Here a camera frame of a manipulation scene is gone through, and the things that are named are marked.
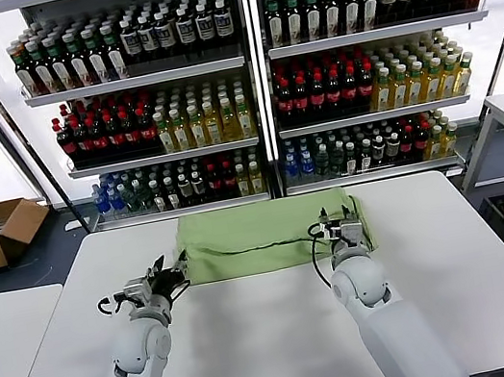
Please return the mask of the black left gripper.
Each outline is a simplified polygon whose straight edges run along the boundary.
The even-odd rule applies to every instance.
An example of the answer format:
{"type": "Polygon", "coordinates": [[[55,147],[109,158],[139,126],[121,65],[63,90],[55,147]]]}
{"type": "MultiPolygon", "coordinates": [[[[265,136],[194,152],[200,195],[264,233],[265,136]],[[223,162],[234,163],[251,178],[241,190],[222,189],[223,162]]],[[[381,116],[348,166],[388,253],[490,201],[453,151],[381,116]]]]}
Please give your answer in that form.
{"type": "Polygon", "coordinates": [[[189,287],[190,279],[186,277],[188,254],[181,251],[172,268],[164,269],[164,255],[161,255],[146,270],[146,277],[153,294],[160,295],[171,306],[173,302],[189,287]]]}

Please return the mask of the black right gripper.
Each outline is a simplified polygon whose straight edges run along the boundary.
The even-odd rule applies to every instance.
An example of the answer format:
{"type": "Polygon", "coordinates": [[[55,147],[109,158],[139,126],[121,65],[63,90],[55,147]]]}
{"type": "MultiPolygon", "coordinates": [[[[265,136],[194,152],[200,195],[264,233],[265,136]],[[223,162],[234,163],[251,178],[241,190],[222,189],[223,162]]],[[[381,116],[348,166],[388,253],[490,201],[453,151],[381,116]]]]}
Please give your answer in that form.
{"type": "MultiPolygon", "coordinates": [[[[347,206],[341,205],[342,216],[344,220],[352,220],[355,218],[354,212],[348,209],[347,206]]],[[[321,208],[318,223],[320,224],[320,229],[322,230],[322,235],[324,239],[330,241],[342,238],[341,232],[341,219],[331,220],[326,213],[325,208],[321,208]]]]}

